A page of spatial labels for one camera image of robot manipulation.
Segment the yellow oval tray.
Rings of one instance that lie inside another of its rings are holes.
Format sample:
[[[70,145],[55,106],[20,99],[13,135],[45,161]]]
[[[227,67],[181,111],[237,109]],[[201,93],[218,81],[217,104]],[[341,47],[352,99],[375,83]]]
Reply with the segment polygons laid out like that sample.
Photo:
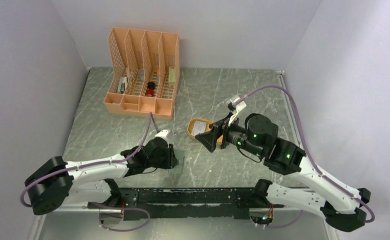
[[[205,133],[211,130],[210,125],[215,123],[213,120],[202,119],[199,117],[192,118],[187,126],[187,133],[191,139],[200,133]]]

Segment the green leather card holder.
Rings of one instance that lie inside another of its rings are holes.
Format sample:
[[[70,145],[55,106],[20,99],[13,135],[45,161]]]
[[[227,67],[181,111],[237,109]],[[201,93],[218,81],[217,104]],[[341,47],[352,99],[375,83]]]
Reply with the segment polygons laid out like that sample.
[[[179,150],[177,148],[174,149],[174,155],[177,160],[177,164],[168,170],[171,174],[182,174],[183,167],[184,167],[184,161],[185,161],[185,152],[183,150]]]

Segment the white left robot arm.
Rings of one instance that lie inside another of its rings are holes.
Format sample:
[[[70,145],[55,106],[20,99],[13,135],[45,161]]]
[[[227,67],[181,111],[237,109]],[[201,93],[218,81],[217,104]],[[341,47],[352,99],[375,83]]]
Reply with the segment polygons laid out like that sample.
[[[24,193],[36,216],[53,212],[62,205],[99,203],[119,206],[122,194],[116,179],[142,174],[146,169],[173,169],[179,164],[173,144],[155,137],[116,155],[89,161],[64,161],[56,156],[25,180]]]

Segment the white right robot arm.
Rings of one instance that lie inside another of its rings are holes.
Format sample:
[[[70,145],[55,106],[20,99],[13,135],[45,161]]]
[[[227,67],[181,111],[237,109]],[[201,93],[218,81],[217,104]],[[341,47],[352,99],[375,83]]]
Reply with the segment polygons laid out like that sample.
[[[371,193],[366,188],[352,188],[314,165],[305,151],[277,136],[278,126],[258,113],[250,114],[244,126],[231,122],[232,114],[209,125],[210,130],[195,136],[209,152],[214,152],[219,138],[220,149],[229,144],[240,153],[247,151],[269,170],[295,179],[310,190],[288,188],[270,180],[259,179],[253,190],[253,202],[263,208],[287,205],[313,213],[331,227],[352,232],[366,224],[365,205]]]

